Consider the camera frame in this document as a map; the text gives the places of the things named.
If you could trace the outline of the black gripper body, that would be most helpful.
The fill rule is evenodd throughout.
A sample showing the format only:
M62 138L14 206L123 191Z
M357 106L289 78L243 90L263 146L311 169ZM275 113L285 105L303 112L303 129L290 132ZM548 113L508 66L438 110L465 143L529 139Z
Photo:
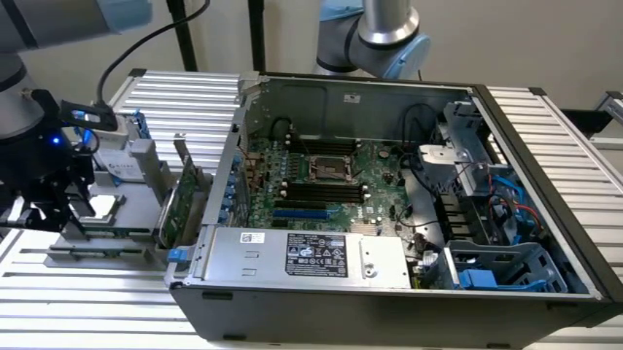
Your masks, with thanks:
M2 137L2 183L14 195L38 204L69 204L62 178L95 181L98 106L57 101L45 89L18 97L35 123Z

